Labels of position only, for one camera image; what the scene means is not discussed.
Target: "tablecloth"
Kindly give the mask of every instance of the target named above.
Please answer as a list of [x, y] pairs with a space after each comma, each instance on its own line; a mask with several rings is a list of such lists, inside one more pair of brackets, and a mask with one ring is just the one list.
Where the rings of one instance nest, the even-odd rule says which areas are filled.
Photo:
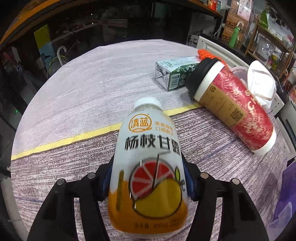
[[[164, 40], [123, 42], [97, 47], [70, 61], [38, 91], [16, 132], [11, 163], [14, 196], [30, 229], [55, 181], [79, 180], [106, 163], [115, 151], [120, 123], [144, 96], [160, 100], [175, 123], [186, 159], [214, 178], [238, 178], [265, 225], [273, 216], [286, 166], [284, 142], [272, 113], [277, 141], [270, 152], [255, 156], [220, 120], [192, 103], [186, 88], [167, 92], [154, 79], [155, 62], [196, 55], [196, 49]], [[112, 227], [107, 200], [100, 203], [111, 240], [129, 240]], [[212, 233], [219, 233], [222, 200], [218, 199]], [[176, 234], [160, 240], [185, 240], [197, 203]], [[79, 240], [84, 240], [79, 200], [75, 200]]]

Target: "umbrella handle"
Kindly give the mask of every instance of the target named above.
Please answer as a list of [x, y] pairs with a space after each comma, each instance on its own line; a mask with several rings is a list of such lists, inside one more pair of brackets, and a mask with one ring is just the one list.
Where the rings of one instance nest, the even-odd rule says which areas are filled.
[[61, 51], [61, 49], [63, 49], [65, 53], [67, 52], [67, 49], [66, 49], [65, 46], [61, 46], [61, 47], [59, 47], [59, 49], [57, 50], [57, 57], [58, 57], [58, 59], [59, 59], [59, 62], [60, 62], [60, 64], [61, 64], [61, 66], [63, 66], [64, 64], [63, 64], [63, 61], [62, 61], [62, 58], [61, 58], [61, 55], [60, 55], [60, 51]]

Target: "green bottle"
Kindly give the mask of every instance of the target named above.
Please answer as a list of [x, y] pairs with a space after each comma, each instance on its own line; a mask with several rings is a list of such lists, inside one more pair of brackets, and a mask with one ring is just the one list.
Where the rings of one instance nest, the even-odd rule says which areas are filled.
[[237, 26], [233, 30], [233, 34], [232, 34], [231, 39], [229, 41], [229, 46], [230, 47], [234, 47], [235, 46], [235, 42], [237, 41], [237, 36], [238, 36], [239, 30], [240, 30], [240, 28], [239, 28], [239, 24], [240, 23], [242, 24], [242, 26], [244, 26], [244, 23], [243, 22], [241, 22], [241, 21], [238, 22]]

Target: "metal bolt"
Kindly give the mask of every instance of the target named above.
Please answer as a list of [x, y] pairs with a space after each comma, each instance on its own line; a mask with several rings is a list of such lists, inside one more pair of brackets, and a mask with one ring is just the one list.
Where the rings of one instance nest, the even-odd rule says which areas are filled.
[[201, 176], [202, 178], [204, 178], [204, 179], [207, 179], [207, 178], [209, 177], [209, 174], [207, 174], [206, 172], [202, 172], [202, 173], [200, 174], [200, 176]]
[[61, 179], [59, 179], [59, 180], [57, 181], [57, 184], [58, 184], [58, 185], [62, 185], [64, 182], [65, 182], [65, 180], [61, 178]]
[[93, 173], [93, 172], [91, 172], [91, 173], [89, 173], [89, 174], [87, 175], [87, 178], [89, 178], [89, 179], [93, 179], [93, 178], [95, 178], [95, 177], [96, 177], [96, 174]]
[[240, 181], [239, 181], [237, 178], [232, 179], [232, 182], [233, 182], [235, 185], [237, 185], [237, 184], [240, 183]]

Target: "yellow sign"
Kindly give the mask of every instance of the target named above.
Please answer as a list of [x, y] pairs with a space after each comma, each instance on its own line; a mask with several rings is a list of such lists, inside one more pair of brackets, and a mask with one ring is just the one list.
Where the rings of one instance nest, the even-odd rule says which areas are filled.
[[34, 37], [38, 46], [41, 49], [46, 43], [50, 42], [48, 24], [34, 32]]
[[128, 128], [131, 132], [143, 132], [151, 130], [152, 120], [146, 114], [137, 114], [129, 122]]

